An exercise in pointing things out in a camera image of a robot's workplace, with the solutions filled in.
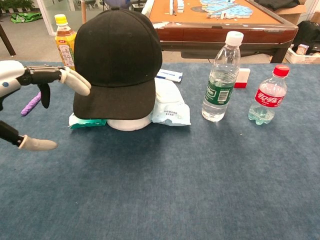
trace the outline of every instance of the yellow bottle cap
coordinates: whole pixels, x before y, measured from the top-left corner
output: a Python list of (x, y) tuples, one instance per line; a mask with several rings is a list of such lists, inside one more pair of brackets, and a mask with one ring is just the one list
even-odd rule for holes
[(67, 25), (67, 24), (68, 24), (66, 15), (64, 15), (64, 14), (54, 15), (54, 18), (55, 18), (55, 23), (56, 23), (58, 26), (64, 26), (64, 25)]

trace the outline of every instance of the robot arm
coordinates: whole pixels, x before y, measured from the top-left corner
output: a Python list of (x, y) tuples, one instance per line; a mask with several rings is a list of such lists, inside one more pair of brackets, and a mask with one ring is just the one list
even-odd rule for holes
[[(80, 74), (69, 67), (59, 66), (23, 66), (18, 61), (0, 61), (0, 111), (3, 100), (18, 91), (21, 86), (37, 85), (41, 91), (41, 102), (45, 108), (50, 104), (49, 83), (60, 81), (80, 95), (90, 94), (91, 85)], [(0, 121), (0, 138), (19, 147), (32, 151), (51, 150), (57, 147), (54, 141), (35, 139), (19, 135), (18, 131)]]

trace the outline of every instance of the green bottle label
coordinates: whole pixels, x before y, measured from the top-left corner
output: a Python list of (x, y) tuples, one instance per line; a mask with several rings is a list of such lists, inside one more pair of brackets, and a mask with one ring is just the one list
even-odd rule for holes
[(209, 81), (204, 98), (214, 105), (225, 105), (229, 102), (234, 86), (219, 87)]

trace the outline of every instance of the floor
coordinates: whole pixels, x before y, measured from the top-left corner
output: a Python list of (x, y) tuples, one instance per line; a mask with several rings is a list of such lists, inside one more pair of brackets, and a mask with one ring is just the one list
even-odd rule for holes
[[(12, 23), (9, 16), (0, 16), (1, 25), (9, 38), (16, 55), (10, 56), (0, 41), (0, 60), (60, 62), (55, 38), (47, 32), (43, 19), (28, 23)], [(208, 59), (182, 58), (180, 52), (163, 51), (164, 63), (208, 63)], [(269, 56), (257, 54), (241, 58), (241, 63), (267, 64)]]

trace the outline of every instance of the white bottle cap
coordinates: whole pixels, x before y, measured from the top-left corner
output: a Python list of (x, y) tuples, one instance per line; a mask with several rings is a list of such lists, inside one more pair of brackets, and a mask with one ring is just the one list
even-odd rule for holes
[(225, 43), (230, 46), (239, 47), (243, 39), (244, 39), (244, 34), (242, 32), (229, 31), (226, 35)]

